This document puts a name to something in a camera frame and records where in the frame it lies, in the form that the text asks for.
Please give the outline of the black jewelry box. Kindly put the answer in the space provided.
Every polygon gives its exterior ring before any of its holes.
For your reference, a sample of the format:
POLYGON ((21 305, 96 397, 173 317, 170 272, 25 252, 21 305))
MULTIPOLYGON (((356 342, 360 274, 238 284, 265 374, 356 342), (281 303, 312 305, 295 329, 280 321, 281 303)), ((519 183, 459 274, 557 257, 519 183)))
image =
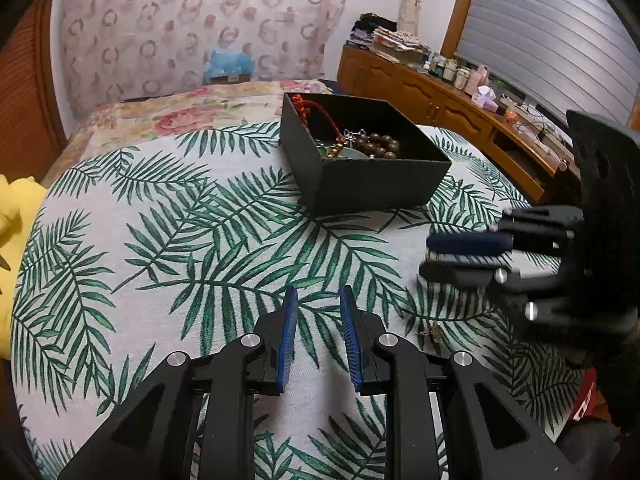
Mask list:
POLYGON ((283 97, 280 144, 302 202, 314 216, 409 208, 426 204, 451 160, 386 101, 290 92, 283 97), (319 145, 339 134, 376 133, 399 144, 394 158, 329 159, 319 145))

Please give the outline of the small brown earring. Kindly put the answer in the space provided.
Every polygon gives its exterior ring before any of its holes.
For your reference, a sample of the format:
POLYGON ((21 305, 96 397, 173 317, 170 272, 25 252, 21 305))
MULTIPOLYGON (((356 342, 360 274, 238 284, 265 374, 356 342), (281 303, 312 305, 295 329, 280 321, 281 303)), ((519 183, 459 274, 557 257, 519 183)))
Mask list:
POLYGON ((419 333, 419 336, 431 341, 431 344, 434 347, 439 346, 442 343, 442 328, 438 323, 434 323, 427 330, 422 330, 422 332, 419 333))

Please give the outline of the wooden dresser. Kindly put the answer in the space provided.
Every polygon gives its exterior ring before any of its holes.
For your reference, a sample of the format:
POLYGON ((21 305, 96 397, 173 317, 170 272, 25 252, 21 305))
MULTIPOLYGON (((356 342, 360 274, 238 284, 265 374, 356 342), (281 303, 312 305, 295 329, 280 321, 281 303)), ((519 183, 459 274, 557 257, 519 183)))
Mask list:
POLYGON ((578 206, 579 172, 506 118, 483 110, 462 91, 431 76, 345 46, 337 83, 351 96, 390 102, 417 125, 445 128, 471 142, 535 204, 578 206))

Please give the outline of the green jade bangle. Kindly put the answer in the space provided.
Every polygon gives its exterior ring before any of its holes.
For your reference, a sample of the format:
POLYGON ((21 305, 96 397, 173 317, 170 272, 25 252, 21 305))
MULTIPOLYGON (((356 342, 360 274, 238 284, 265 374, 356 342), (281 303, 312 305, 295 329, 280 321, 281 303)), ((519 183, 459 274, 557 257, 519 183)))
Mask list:
POLYGON ((337 143, 333 145, 319 145, 318 152, 323 158, 329 159, 368 159, 369 156, 364 154, 362 151, 356 150, 356 148, 349 148, 344 144, 337 143))

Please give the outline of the bottles on dresser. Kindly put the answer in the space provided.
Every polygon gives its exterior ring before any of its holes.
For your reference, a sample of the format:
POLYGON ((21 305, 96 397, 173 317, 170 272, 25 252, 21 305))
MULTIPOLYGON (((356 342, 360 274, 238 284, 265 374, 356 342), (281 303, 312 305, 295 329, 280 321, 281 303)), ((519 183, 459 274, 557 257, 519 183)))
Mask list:
POLYGON ((497 96, 489 84, 489 70, 486 65, 472 70, 455 58, 445 58, 432 53, 423 62, 423 67, 427 73, 463 92, 475 106, 494 113, 498 110, 497 96))

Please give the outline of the palm leaf tablecloth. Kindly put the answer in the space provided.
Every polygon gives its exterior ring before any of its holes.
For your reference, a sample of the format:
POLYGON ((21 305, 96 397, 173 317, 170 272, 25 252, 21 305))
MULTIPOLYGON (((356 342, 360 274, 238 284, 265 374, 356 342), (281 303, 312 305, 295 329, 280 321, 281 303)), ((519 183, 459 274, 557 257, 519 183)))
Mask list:
POLYGON ((425 128, 449 158, 434 196, 408 209, 314 218, 274 122, 200 130, 83 160, 52 185, 18 271, 12 376, 26 441, 58 476, 169 352, 207 356, 295 287, 291 379, 256 403, 261 479, 378 479, 382 398, 349 380, 337 292, 420 347, 439 333, 491 370, 556 437, 582 376, 518 341, 481 294, 422 281, 427 235, 486 228, 524 197, 474 146, 425 128))

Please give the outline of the white window blind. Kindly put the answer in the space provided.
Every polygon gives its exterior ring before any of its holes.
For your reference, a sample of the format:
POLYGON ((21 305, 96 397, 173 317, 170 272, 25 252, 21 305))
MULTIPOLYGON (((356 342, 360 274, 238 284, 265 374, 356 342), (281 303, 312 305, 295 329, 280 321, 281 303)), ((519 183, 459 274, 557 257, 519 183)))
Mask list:
POLYGON ((606 0, 471 0, 456 55, 559 118, 626 124, 639 87, 639 50, 606 0))

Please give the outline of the folded clothes pile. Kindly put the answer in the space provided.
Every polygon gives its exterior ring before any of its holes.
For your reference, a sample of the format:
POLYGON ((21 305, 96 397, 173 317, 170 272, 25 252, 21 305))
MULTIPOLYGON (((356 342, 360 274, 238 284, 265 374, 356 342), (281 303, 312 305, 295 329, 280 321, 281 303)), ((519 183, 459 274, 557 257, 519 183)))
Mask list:
POLYGON ((405 65, 423 65, 431 55, 431 49, 417 36, 375 13, 363 13, 356 19, 347 43, 405 65))

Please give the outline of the yellow plush toy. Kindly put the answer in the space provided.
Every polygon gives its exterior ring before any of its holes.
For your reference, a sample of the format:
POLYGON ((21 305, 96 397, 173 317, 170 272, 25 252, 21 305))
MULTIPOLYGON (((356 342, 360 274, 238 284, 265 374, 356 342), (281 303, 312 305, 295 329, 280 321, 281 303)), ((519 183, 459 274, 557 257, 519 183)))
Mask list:
POLYGON ((11 318, 17 273, 47 190, 33 177, 0 181, 1 357, 11 359, 11 318))

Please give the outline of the blue tissue pack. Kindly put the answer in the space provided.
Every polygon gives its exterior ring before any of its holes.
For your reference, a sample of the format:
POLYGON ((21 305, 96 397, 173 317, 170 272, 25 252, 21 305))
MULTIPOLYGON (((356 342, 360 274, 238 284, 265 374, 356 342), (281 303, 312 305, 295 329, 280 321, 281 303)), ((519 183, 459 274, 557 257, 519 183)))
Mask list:
POLYGON ((205 62, 204 84, 247 82, 255 70, 253 55, 242 51, 213 50, 205 62))

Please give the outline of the floral bedspread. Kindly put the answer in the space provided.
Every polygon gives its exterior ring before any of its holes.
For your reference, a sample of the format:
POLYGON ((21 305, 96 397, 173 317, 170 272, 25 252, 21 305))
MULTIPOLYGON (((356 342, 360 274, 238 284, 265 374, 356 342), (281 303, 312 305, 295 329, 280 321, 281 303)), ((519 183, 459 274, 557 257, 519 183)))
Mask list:
POLYGON ((105 104, 92 112, 70 138, 42 185, 48 188, 83 159, 195 130, 272 122, 281 115, 285 93, 331 94, 325 80, 282 80, 212 84, 144 101, 105 104))

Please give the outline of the circle pattern curtain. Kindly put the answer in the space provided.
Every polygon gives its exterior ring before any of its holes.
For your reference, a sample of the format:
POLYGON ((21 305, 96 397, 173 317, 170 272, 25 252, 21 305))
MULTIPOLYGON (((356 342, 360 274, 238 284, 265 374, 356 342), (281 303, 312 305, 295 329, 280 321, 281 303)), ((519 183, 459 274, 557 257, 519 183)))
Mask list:
POLYGON ((198 88, 213 50, 253 55, 253 80, 316 79, 346 0, 62 0, 64 86, 76 119, 198 88))

